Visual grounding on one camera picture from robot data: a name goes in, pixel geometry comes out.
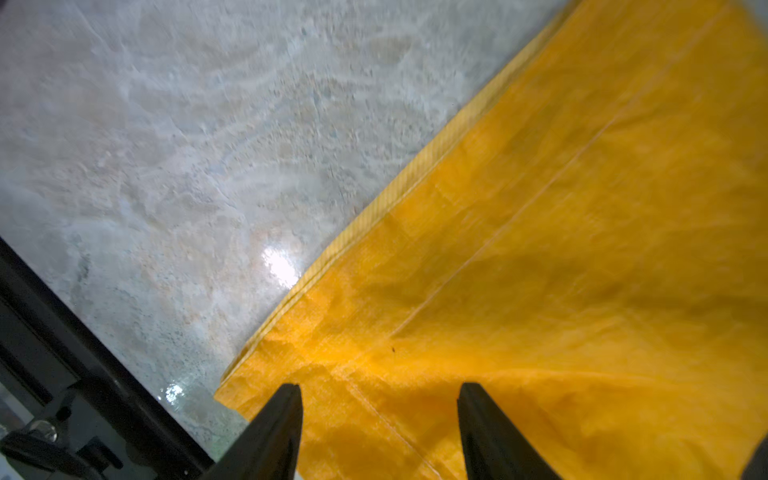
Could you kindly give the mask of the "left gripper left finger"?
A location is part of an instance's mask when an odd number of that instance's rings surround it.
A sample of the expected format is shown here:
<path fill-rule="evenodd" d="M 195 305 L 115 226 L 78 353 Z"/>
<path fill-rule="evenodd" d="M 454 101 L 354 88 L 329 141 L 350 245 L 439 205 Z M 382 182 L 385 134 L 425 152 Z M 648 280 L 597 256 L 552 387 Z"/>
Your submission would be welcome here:
<path fill-rule="evenodd" d="M 301 389 L 283 384 L 201 479 L 295 478 L 303 424 Z"/>

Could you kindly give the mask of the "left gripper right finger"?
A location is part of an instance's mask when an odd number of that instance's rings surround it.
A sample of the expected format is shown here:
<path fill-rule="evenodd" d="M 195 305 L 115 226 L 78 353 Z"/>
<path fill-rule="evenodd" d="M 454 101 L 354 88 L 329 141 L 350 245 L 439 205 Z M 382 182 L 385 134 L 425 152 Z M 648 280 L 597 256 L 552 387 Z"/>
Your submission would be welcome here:
<path fill-rule="evenodd" d="M 480 384 L 462 384 L 457 409 L 469 480 L 559 477 Z"/>

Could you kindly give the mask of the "yellow pillowcase with print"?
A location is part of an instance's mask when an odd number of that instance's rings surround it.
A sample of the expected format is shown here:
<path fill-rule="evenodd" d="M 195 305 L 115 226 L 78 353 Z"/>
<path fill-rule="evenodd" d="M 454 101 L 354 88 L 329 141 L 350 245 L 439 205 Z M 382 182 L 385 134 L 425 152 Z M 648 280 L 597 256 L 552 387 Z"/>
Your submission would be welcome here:
<path fill-rule="evenodd" d="M 767 39 L 581 1 L 323 253 L 223 376 L 301 387 L 307 479 L 465 476 L 481 384 L 572 479 L 735 479 L 767 433 Z"/>

